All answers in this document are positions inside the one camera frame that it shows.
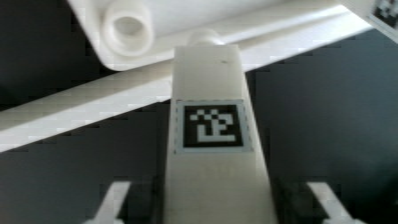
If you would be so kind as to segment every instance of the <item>black surface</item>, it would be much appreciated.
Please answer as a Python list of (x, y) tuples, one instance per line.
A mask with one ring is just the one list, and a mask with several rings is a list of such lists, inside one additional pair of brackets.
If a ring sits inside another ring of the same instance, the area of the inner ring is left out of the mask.
[(271, 179), (324, 181), (369, 224), (398, 222), (395, 59), (372, 30), (248, 73)]
[(0, 1), (0, 110), (113, 73), (65, 0)]
[(156, 104), (0, 154), (0, 223), (83, 223), (117, 180), (125, 224), (159, 223), (166, 118)]

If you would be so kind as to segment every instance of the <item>white plastic frame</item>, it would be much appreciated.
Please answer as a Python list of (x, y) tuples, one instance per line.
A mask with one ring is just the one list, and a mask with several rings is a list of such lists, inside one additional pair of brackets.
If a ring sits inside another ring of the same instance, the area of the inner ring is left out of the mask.
[(143, 54), (140, 54), (140, 56), (127, 57), (113, 53), (102, 38), (101, 17), (109, 2), (111, 0), (69, 0), (70, 8), (99, 60), (104, 66), (115, 71), (124, 71), (163, 60), (168, 60), (173, 56), (173, 47), (177, 45), (184, 45), (191, 32), (202, 28), (211, 29), (220, 34), (220, 40), (227, 44), (246, 40), (264, 35), (266, 33), (300, 26), (319, 19), (326, 19), (344, 13), (344, 10), (340, 10), (339, 7), (332, 7), (335, 3), (330, 0), (294, 0), (269, 7), (266, 7), (269, 3), (282, 1), (262, 1), (262, 9), (259, 9), (255, 12), (250, 12), (237, 17), (227, 18), (221, 21), (214, 21), (205, 26), (191, 27), (180, 32), (170, 33), (164, 36), (157, 36), (154, 34), (156, 38), (149, 50)]

